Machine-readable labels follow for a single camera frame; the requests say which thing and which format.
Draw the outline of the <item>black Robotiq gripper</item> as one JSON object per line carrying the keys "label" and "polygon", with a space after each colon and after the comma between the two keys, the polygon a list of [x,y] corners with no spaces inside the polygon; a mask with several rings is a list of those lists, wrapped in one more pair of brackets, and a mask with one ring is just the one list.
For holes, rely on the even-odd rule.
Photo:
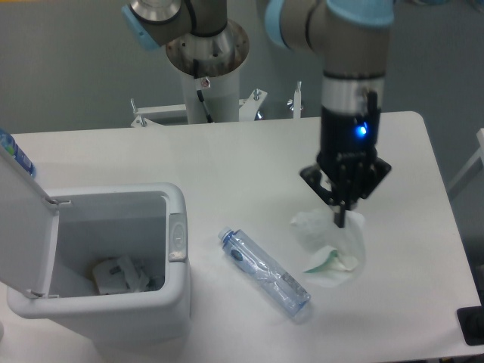
{"label": "black Robotiq gripper", "polygon": [[[353,210],[360,199],[366,200],[392,170],[377,155],[380,115],[380,108],[363,115],[343,115],[321,108],[319,165],[303,168],[299,176],[333,209],[338,228],[345,227],[346,209]],[[342,166],[348,178],[346,200],[336,188],[328,190],[321,184],[322,171],[334,184],[338,183]]]}

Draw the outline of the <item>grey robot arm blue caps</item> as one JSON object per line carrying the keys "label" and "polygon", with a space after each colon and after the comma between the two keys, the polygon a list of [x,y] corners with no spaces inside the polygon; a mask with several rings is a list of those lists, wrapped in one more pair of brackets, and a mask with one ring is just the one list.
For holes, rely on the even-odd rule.
{"label": "grey robot arm blue caps", "polygon": [[[346,213],[371,195],[390,171],[376,143],[394,20],[391,1],[269,1],[265,30],[276,45],[323,58],[321,141],[315,164],[300,172],[345,225]],[[129,1],[123,17],[143,48],[165,48],[189,79],[190,119],[236,119],[238,97],[213,93],[217,79],[246,60],[249,41],[228,18],[225,1]]]}

